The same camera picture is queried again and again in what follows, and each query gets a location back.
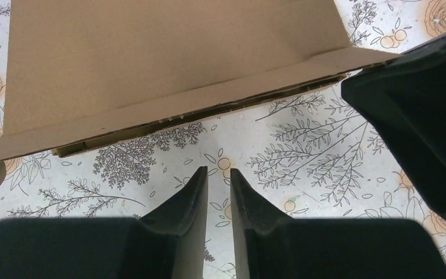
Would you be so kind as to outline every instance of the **cardboard box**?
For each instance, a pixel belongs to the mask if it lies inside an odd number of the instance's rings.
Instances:
[[[334,0],[14,1],[0,183],[6,159],[84,152],[396,57],[353,48]]]

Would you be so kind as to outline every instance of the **table surface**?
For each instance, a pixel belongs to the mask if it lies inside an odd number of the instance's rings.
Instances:
[[[357,47],[403,52],[446,32],[446,0],[336,5]],[[9,0],[0,0],[0,135],[9,13]],[[233,167],[295,218],[414,219],[446,260],[446,222],[427,208],[375,129],[341,99],[338,85],[134,141],[66,159],[41,152],[6,162],[0,219],[143,216],[198,166],[208,166],[204,277],[236,278],[228,180]],[[133,175],[132,162],[143,166],[136,170],[140,175]]]

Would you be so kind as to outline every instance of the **cardboard flap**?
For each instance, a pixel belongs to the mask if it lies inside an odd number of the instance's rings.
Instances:
[[[350,45],[334,0],[23,0],[12,9],[5,134]]]
[[[163,98],[149,100],[94,116],[50,125],[0,138],[0,161],[65,146],[134,127],[144,127],[123,137],[103,141],[102,145],[143,136],[164,127],[188,123],[232,110],[254,106],[276,98],[299,94],[313,83],[337,80],[340,73],[391,60],[398,55],[361,48],[345,48],[312,57],[306,62],[250,77],[227,81]],[[296,91],[296,88],[307,88]],[[99,146],[84,145],[84,150]]]

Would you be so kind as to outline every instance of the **black plastic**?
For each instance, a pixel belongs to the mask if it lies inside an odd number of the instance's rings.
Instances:
[[[341,94],[377,129],[428,207],[446,220],[446,34],[348,78]]]
[[[446,278],[431,236],[403,219],[293,219],[231,170],[238,279]]]
[[[142,217],[0,221],[0,279],[202,278],[207,168]]]

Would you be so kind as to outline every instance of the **floral pattern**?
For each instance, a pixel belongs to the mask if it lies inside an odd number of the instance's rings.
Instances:
[[[0,0],[0,136],[9,0]],[[402,52],[446,32],[446,0],[336,1],[351,43]],[[60,159],[5,162],[0,219],[141,216],[208,166],[204,278],[236,278],[230,169],[294,218],[406,218],[424,226],[446,262],[446,221],[416,192],[340,86]]]

